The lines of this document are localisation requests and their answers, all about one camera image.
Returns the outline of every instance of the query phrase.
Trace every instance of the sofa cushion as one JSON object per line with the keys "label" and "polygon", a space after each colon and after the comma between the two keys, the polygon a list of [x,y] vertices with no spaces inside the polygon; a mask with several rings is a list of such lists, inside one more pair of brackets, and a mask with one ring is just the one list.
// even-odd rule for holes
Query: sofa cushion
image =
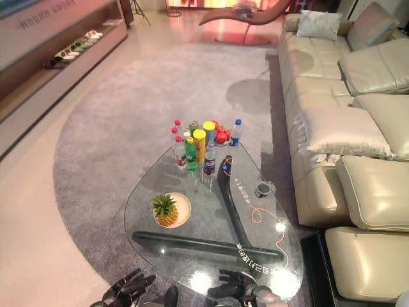
{"label": "sofa cushion", "polygon": [[371,115],[356,107],[301,109],[294,118],[300,152],[391,157]]}
{"label": "sofa cushion", "polygon": [[284,92],[300,76],[341,80],[338,61],[349,53],[350,48],[343,36],[331,41],[284,32],[278,48]]}
{"label": "sofa cushion", "polygon": [[383,43],[399,25],[378,3],[372,2],[354,22],[348,32],[348,42],[356,51]]}
{"label": "sofa cushion", "polygon": [[284,98],[286,115],[292,119],[300,108],[343,106],[352,104],[345,83],[341,80],[299,77],[291,84]]}
{"label": "sofa cushion", "polygon": [[302,10],[297,37],[316,37],[326,40],[336,40],[341,17],[342,14],[338,13]]}
{"label": "sofa cushion", "polygon": [[409,95],[366,94],[353,106],[369,112],[397,159],[409,160]]}
{"label": "sofa cushion", "polygon": [[409,93],[409,40],[391,40],[346,54],[339,62],[353,96]]}
{"label": "sofa cushion", "polygon": [[[300,13],[287,14],[284,18],[284,23],[283,23],[284,32],[297,32],[298,25],[300,24],[300,19],[301,19]],[[343,35],[343,36],[347,35],[352,24],[353,24],[353,21],[350,21],[347,19],[341,19],[339,22],[338,35]]]}
{"label": "sofa cushion", "polygon": [[343,297],[394,302],[409,291],[408,234],[339,227],[328,229],[325,240],[336,286]]}
{"label": "sofa cushion", "polygon": [[409,163],[345,156],[336,170],[355,225],[409,232]]}

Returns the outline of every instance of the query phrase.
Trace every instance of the pineapple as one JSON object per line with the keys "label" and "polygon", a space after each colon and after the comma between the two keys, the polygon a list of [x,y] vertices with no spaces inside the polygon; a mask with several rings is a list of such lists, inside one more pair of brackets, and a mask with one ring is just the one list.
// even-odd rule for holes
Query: pineapple
{"label": "pineapple", "polygon": [[178,219],[176,203],[170,195],[159,194],[152,199],[156,220],[162,226],[170,226]]}

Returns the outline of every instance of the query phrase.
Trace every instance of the lounge chair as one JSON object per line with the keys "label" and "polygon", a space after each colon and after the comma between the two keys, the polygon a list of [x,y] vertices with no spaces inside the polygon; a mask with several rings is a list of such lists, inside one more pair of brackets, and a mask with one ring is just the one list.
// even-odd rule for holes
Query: lounge chair
{"label": "lounge chair", "polygon": [[269,24],[283,14],[290,4],[291,0],[279,0],[279,2],[277,2],[273,7],[265,11],[254,12],[253,16],[249,18],[236,15],[233,8],[217,8],[215,10],[208,11],[203,16],[199,26],[218,19],[233,19],[240,22],[245,22],[248,24],[248,26],[243,37],[242,43],[244,44],[250,26],[262,26],[263,24]]}

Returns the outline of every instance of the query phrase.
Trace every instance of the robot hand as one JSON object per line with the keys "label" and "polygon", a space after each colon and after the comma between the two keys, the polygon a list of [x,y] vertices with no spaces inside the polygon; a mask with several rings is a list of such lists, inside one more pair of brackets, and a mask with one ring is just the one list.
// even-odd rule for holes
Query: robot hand
{"label": "robot hand", "polygon": [[256,280],[244,272],[219,270],[220,280],[226,283],[210,288],[208,294],[216,299],[231,296],[242,307],[288,307],[270,288],[258,286]]}
{"label": "robot hand", "polygon": [[90,307],[131,307],[139,300],[156,279],[155,275],[144,277],[141,269],[136,269],[127,277],[118,280],[103,296],[100,302]]}

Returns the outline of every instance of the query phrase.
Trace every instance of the glass coffee table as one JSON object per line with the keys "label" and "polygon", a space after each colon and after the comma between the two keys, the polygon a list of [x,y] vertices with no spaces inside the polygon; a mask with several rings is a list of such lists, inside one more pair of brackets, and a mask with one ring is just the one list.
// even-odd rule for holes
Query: glass coffee table
{"label": "glass coffee table", "polygon": [[[216,151],[210,176],[178,169],[172,150],[165,152],[129,196],[129,242],[161,275],[200,294],[221,285],[219,269],[226,269],[252,275],[289,301],[304,274],[293,228],[273,193],[255,195],[265,179],[246,149],[240,144]],[[152,198],[165,193],[183,194],[191,203],[190,217],[179,227],[160,226],[153,216]]]}

